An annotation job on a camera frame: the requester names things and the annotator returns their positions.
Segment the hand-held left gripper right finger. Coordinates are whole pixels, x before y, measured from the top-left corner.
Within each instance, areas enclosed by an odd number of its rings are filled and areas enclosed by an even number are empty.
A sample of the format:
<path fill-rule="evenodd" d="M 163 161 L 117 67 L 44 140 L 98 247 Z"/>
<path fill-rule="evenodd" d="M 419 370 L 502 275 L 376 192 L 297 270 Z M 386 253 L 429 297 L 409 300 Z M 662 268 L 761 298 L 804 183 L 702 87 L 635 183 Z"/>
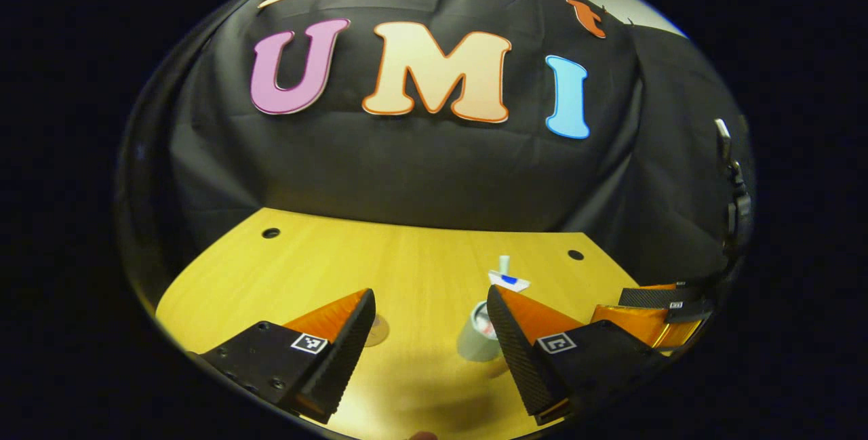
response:
<path fill-rule="evenodd" d="M 582 418 L 632 393 L 678 351 L 657 351 L 608 321 L 597 305 L 619 305 L 616 286 L 547 303 L 538 289 L 491 285 L 487 304 L 527 415 L 540 426 Z"/>

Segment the light blue cup wooden handle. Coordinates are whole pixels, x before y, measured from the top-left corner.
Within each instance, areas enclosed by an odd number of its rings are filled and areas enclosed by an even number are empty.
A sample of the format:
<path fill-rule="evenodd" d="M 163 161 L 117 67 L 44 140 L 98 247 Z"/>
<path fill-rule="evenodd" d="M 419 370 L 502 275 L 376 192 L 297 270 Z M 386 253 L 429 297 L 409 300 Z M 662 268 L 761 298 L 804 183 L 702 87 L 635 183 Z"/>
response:
<path fill-rule="evenodd" d="M 456 341 L 456 351 L 462 359 L 490 362 L 502 356 L 501 344 L 486 301 L 478 302 L 469 311 Z"/>

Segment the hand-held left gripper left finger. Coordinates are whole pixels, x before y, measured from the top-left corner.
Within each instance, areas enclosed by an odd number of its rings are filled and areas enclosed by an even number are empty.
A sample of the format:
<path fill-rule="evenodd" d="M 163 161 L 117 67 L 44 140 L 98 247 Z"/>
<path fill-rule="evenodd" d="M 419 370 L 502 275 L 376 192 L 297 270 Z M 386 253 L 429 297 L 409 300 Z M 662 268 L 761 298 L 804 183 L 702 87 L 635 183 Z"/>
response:
<path fill-rule="evenodd" d="M 258 321 L 193 360 L 235 388 L 326 424 L 359 363 L 377 314 L 363 288 L 285 325 Z"/>

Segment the round brown coaster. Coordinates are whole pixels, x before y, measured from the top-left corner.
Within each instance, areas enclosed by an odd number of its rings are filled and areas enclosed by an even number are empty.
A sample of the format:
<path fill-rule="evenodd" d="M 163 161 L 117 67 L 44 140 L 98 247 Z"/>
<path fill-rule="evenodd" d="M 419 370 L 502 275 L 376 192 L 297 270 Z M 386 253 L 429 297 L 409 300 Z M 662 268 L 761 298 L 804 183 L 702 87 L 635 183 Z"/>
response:
<path fill-rule="evenodd" d="M 371 329 L 369 329 L 365 341 L 365 347 L 368 348 L 381 344 L 385 341 L 385 339 L 388 338 L 389 333 L 390 325 L 388 324 L 387 320 L 383 316 L 376 314 L 374 316 Z"/>

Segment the white toothpaste tube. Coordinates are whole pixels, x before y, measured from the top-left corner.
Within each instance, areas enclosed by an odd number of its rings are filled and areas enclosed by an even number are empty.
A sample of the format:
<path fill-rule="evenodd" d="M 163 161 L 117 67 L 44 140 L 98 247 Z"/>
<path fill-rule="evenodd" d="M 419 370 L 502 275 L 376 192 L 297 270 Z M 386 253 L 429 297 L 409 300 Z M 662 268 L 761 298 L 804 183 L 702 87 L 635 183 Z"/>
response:
<path fill-rule="evenodd" d="M 530 286 L 530 282 L 520 277 L 513 277 L 509 274 L 500 273 L 496 270 L 488 271 L 488 279 L 491 285 L 498 285 L 506 289 L 511 289 L 514 292 L 523 292 Z M 486 300 L 477 304 L 469 319 L 474 331 L 481 333 L 484 338 L 496 339 L 495 326 L 491 321 Z"/>

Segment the black backdrop cloth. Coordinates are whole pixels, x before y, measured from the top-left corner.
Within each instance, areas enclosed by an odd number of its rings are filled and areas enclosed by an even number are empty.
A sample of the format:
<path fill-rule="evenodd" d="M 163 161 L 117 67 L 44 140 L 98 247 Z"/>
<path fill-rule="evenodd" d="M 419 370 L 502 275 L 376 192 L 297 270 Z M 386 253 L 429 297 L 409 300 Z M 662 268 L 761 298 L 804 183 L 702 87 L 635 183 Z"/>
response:
<path fill-rule="evenodd" d="M 636 281 L 712 283 L 730 189 L 753 199 L 744 113 L 642 0 L 228 0 L 143 88 L 115 221 L 155 309 L 257 210 L 494 232 L 585 233 Z"/>

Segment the wooden desktop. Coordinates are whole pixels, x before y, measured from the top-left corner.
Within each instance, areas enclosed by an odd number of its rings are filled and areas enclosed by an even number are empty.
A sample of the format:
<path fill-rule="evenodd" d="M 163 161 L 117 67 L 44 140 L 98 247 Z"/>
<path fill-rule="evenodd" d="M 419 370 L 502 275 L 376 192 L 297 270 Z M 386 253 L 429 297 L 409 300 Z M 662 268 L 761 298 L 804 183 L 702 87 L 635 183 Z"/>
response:
<path fill-rule="evenodd" d="M 525 412 L 503 357 L 462 359 L 456 341 L 486 299 L 489 270 L 547 303 L 580 292 L 634 288 L 635 280 L 582 233 L 510 233 L 387 226 L 254 212 L 170 283 L 155 316 L 188 351 L 205 353 L 258 321 L 285 325 L 371 288 L 390 333 L 365 347 L 329 433 L 400 440 L 426 430 L 440 440 L 530 440 L 545 430 Z"/>

